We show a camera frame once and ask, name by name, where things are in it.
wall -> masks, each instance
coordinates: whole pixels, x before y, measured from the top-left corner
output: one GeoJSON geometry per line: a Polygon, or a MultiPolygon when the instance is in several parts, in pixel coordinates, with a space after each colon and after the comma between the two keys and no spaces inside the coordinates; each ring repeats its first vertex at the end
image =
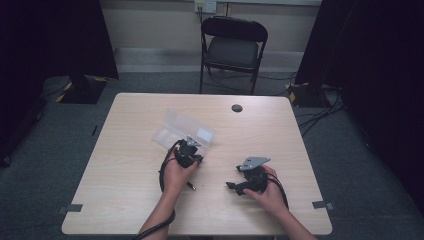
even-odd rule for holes
{"type": "MultiPolygon", "coordinates": [[[[101,5],[114,48],[201,47],[193,1],[102,0],[101,5]]],[[[218,2],[216,15],[228,13],[262,23],[269,31],[267,51],[303,52],[318,10],[316,1],[308,5],[218,2]]]]}

table top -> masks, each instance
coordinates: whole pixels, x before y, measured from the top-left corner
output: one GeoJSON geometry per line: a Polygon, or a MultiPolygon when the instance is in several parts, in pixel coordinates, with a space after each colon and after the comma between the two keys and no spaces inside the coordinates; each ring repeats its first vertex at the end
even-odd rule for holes
{"type": "Polygon", "coordinates": [[[290,211],[312,233],[332,226],[288,99],[283,97],[118,94],[107,116],[62,231],[82,235],[135,235],[158,202],[158,170],[167,149],[153,140],[167,108],[213,128],[202,164],[175,207],[170,235],[278,235],[275,220],[225,182],[244,182],[236,170],[248,156],[269,157],[287,194],[290,211]],[[239,113],[231,107],[239,104],[239,113]]]}

table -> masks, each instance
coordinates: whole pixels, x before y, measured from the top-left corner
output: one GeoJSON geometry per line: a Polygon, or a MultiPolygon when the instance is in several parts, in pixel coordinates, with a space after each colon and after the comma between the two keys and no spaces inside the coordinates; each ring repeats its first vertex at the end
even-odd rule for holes
{"type": "Polygon", "coordinates": [[[291,212],[313,234],[332,226],[288,99],[282,97],[118,94],[110,109],[62,231],[79,235],[135,235],[161,190],[158,170],[167,149],[153,140],[167,108],[215,129],[207,155],[184,188],[170,235],[278,235],[280,226],[253,200],[225,182],[243,182],[236,170],[248,156],[270,157],[291,212]],[[243,111],[231,107],[239,104],[243,111]]]}

gray carpet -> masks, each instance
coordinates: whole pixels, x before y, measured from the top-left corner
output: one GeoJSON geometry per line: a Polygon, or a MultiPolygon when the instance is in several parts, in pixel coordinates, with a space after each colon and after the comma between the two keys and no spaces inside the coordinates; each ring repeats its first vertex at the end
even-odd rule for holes
{"type": "MultiPolygon", "coordinates": [[[[262,75],[290,77],[290,73],[262,75]]],[[[198,79],[199,73],[121,73],[120,80],[109,81],[97,105],[58,104],[55,98],[60,92],[48,95],[43,117],[11,155],[11,166],[0,169],[0,239],[130,239],[66,236],[61,232],[64,215],[56,210],[72,201],[116,94],[195,94],[198,79]]],[[[250,87],[248,79],[205,80],[250,87]]],[[[48,79],[44,94],[66,81],[66,77],[48,79]]],[[[278,95],[285,83],[288,80],[259,78],[255,95],[278,95]]],[[[204,93],[241,94],[213,86],[205,86],[204,93]]],[[[329,98],[334,102],[335,93],[329,98]]],[[[311,118],[304,114],[321,110],[294,108],[299,123],[311,118]]],[[[304,142],[323,198],[336,207],[329,211],[333,232],[320,239],[424,239],[423,217],[393,173],[368,150],[344,110],[314,125],[304,142]]]]}

person's right hand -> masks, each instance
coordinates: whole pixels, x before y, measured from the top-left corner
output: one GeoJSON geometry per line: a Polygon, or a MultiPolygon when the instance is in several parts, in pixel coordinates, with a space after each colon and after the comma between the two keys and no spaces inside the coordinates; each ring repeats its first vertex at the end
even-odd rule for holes
{"type": "MultiPolygon", "coordinates": [[[[277,177],[277,173],[274,169],[268,167],[267,165],[262,165],[267,173],[270,173],[277,177]]],[[[277,184],[268,181],[268,186],[263,193],[254,192],[250,189],[244,189],[243,192],[256,200],[269,214],[276,216],[277,213],[282,211],[288,211],[286,205],[284,204],[283,197],[281,196],[281,190],[277,184]]]]}

